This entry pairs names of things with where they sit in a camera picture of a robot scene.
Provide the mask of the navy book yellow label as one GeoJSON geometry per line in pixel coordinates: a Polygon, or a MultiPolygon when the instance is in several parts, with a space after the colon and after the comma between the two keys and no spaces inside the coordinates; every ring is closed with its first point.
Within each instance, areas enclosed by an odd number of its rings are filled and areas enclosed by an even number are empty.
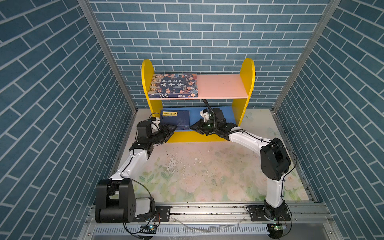
{"type": "Polygon", "coordinates": [[[175,132],[188,132],[190,129],[175,129],[175,132]]]}

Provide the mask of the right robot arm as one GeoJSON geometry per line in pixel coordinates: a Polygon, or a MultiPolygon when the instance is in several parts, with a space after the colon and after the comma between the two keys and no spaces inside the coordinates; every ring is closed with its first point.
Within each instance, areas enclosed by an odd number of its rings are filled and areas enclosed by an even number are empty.
{"type": "Polygon", "coordinates": [[[283,212],[284,182],[290,172],[291,159],[283,142],[274,138],[264,139],[229,123],[218,108],[200,111],[201,118],[193,125],[193,130],[201,135],[217,135],[229,142],[237,143],[256,153],[261,160],[261,170],[267,178],[267,194],[264,200],[264,214],[270,221],[277,220],[283,212]]]}

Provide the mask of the colourful illustrated history book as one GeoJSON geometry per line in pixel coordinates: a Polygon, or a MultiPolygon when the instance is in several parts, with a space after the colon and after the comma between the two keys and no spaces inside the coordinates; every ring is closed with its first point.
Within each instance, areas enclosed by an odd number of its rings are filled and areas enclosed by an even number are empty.
{"type": "Polygon", "coordinates": [[[197,98],[197,74],[154,74],[149,98],[197,98]]]}

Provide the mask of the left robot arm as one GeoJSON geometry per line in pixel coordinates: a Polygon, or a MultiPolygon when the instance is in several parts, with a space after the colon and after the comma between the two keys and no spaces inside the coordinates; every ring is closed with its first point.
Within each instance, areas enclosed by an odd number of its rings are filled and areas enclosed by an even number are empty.
{"type": "Polygon", "coordinates": [[[177,126],[150,118],[139,122],[136,129],[128,158],[111,177],[97,184],[95,219],[98,224],[131,223],[137,219],[149,221],[155,216],[154,198],[137,198],[134,183],[139,182],[140,171],[154,147],[166,143],[177,126]]]}

